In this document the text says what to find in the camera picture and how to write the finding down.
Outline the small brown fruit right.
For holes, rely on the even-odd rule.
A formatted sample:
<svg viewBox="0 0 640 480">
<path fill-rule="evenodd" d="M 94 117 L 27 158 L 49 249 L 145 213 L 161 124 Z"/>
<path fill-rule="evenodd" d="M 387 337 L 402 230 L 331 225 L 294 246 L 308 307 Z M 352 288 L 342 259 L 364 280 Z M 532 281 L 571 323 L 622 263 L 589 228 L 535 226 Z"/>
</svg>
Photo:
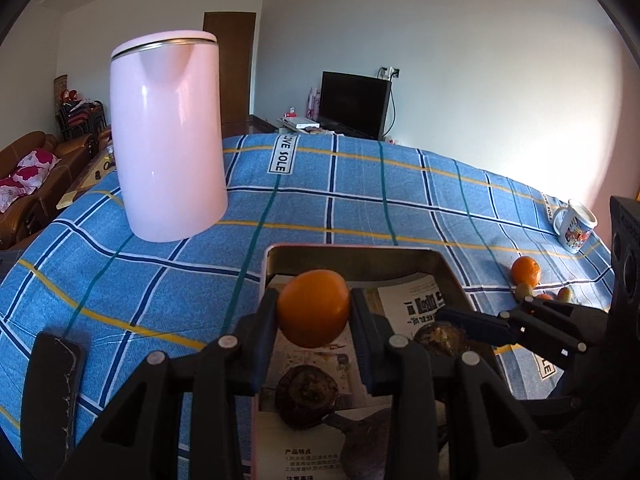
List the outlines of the small brown fruit right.
<svg viewBox="0 0 640 480">
<path fill-rule="evenodd" d="M 573 293 L 569 287 L 562 287 L 556 294 L 556 300 L 561 302 L 571 302 L 572 298 Z"/>
</svg>

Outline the brown sofa with cushion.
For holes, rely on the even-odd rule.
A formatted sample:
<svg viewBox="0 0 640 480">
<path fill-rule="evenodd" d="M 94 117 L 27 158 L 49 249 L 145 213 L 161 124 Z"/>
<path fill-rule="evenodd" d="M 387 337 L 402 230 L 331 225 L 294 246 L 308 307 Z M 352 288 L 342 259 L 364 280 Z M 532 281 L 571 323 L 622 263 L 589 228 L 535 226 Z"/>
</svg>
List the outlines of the brown sofa with cushion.
<svg viewBox="0 0 640 480">
<path fill-rule="evenodd" d="M 110 129 L 65 142 L 32 131 L 1 151 L 2 249 L 37 233 L 58 216 L 60 199 L 110 139 Z"/>
</svg>

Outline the small brown fruit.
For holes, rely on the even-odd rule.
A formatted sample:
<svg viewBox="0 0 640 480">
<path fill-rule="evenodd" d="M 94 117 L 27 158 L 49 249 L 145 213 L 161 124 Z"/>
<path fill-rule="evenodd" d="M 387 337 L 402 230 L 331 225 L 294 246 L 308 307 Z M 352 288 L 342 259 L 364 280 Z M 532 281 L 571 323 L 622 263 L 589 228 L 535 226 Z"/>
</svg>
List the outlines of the small brown fruit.
<svg viewBox="0 0 640 480">
<path fill-rule="evenodd" d="M 561 302 L 571 302 L 572 298 L 573 293 L 569 287 L 562 287 L 556 294 L 556 300 Z"/>
<path fill-rule="evenodd" d="M 514 295 L 516 300 L 518 300 L 518 302 L 523 301 L 526 297 L 535 296 L 533 287 L 526 282 L 516 285 Z"/>
</svg>

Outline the dark brown fruit in box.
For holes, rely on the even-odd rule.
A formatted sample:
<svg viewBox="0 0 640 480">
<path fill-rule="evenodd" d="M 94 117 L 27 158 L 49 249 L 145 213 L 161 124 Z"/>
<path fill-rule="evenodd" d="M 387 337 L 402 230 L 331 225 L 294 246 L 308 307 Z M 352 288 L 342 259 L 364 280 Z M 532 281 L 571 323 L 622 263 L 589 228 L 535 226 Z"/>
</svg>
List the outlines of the dark brown fruit in box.
<svg viewBox="0 0 640 480">
<path fill-rule="evenodd" d="M 337 382 L 329 374 L 316 366 L 299 365 L 279 380 L 274 408 L 286 426 L 307 430 L 334 411 L 337 398 Z"/>
</svg>

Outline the black television monitor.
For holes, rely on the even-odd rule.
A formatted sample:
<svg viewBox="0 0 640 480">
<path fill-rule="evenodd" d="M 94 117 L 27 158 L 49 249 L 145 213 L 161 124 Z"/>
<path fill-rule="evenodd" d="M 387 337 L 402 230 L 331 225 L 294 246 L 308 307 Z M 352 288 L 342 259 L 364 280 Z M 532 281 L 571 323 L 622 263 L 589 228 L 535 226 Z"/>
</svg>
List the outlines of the black television monitor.
<svg viewBox="0 0 640 480">
<path fill-rule="evenodd" d="M 391 93 L 386 79 L 323 72 L 318 122 L 345 136 L 381 140 Z"/>
</svg>

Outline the dark brown door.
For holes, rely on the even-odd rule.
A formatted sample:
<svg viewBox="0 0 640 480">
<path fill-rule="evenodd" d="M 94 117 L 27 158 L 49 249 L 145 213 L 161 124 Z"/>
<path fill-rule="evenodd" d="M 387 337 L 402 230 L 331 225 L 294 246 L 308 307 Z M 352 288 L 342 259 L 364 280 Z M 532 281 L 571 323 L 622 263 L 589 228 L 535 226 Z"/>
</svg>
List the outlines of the dark brown door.
<svg viewBox="0 0 640 480">
<path fill-rule="evenodd" d="M 217 38 L 219 47 L 220 112 L 224 126 L 245 122 L 250 114 L 256 14 L 206 12 L 204 32 Z"/>
</svg>

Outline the pink electric kettle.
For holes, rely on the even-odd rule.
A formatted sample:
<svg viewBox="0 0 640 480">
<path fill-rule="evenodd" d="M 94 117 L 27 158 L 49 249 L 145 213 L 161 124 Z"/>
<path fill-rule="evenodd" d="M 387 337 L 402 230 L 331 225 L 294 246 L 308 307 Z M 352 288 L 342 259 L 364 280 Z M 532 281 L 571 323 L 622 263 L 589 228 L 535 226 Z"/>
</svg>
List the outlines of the pink electric kettle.
<svg viewBox="0 0 640 480">
<path fill-rule="evenodd" d="M 154 243 L 201 233 L 228 207 L 219 47 L 200 30 L 118 46 L 110 64 L 116 169 L 134 235 Z"/>
</svg>

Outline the purple round fruit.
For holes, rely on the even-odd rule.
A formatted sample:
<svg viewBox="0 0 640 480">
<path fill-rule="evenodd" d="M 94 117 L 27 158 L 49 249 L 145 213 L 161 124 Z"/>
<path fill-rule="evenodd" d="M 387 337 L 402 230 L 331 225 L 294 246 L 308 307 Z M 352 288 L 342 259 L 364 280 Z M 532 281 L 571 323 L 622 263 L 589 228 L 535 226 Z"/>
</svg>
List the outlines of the purple round fruit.
<svg viewBox="0 0 640 480">
<path fill-rule="evenodd" d="M 324 423 L 344 434 L 340 461 L 349 479 L 383 479 L 385 474 L 390 408 L 382 408 L 359 420 L 333 413 Z"/>
</svg>

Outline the pink metal tin box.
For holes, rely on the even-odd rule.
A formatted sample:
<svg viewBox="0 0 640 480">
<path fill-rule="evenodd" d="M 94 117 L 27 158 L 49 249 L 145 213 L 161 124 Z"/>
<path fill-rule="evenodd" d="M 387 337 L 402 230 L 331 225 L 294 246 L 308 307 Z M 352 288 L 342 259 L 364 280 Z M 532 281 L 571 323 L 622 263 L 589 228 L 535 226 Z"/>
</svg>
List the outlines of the pink metal tin box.
<svg viewBox="0 0 640 480">
<path fill-rule="evenodd" d="M 297 275 L 320 269 L 341 274 L 348 288 L 362 290 L 369 310 L 387 318 L 394 333 L 411 340 L 422 326 L 438 322 L 435 314 L 439 309 L 470 308 L 439 252 L 366 246 L 273 246 L 266 255 L 267 286 L 277 292 Z M 469 350 L 486 356 L 492 352 L 486 344 L 466 341 Z M 326 426 L 324 419 L 314 428 L 294 430 L 282 422 L 274 408 L 279 380 L 299 365 L 319 367 L 337 382 L 338 398 L 331 414 L 359 420 L 382 408 L 392 408 L 390 396 L 371 396 L 363 385 L 350 328 L 345 327 L 330 344 L 313 349 L 296 346 L 279 334 L 253 411 L 252 476 L 348 479 L 340 461 L 345 442 L 340 430 Z"/>
</svg>

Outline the blue plaid tablecloth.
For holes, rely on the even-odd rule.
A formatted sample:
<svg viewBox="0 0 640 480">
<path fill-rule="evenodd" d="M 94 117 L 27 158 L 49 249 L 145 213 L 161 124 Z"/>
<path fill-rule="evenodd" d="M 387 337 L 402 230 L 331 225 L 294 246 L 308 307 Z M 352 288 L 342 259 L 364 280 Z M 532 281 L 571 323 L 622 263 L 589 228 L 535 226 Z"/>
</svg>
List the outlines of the blue plaid tablecloth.
<svg viewBox="0 0 640 480">
<path fill-rule="evenodd" d="M 135 237 L 117 174 L 36 237 L 1 285 L 1 427 L 10 445 L 20 442 L 39 332 L 68 335 L 87 352 L 77 415 L 85 431 L 145 353 L 182 356 L 247 314 L 266 250 L 278 243 L 436 250 L 486 313 L 510 307 L 511 264 L 529 256 L 544 292 L 568 286 L 582 304 L 610 304 L 608 246 L 592 236 L 567 252 L 550 222 L 556 198 L 418 148 L 301 136 L 278 162 L 279 144 L 273 134 L 224 141 L 228 209 L 194 237 Z"/>
</svg>

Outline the white printed mug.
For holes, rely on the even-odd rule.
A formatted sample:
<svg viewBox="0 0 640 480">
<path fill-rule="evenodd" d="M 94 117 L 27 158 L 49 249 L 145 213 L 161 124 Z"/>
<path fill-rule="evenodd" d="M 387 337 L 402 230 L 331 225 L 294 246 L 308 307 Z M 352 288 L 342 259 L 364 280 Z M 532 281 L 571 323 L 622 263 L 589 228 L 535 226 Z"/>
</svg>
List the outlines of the white printed mug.
<svg viewBox="0 0 640 480">
<path fill-rule="evenodd" d="M 582 204 L 568 203 L 555 209 L 552 226 L 560 244 L 571 254 L 577 254 L 596 229 L 598 219 Z"/>
</svg>

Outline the small brown fruit left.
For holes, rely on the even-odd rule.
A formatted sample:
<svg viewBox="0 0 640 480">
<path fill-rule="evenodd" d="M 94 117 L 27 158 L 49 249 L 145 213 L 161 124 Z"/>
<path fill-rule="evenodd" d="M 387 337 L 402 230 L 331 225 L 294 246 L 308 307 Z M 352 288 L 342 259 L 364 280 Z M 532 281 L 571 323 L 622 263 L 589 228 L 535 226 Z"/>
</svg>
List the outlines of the small brown fruit left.
<svg viewBox="0 0 640 480">
<path fill-rule="evenodd" d="M 516 285 L 514 295 L 516 300 L 518 300 L 518 302 L 523 301 L 526 297 L 535 296 L 533 287 L 526 282 Z"/>
</svg>

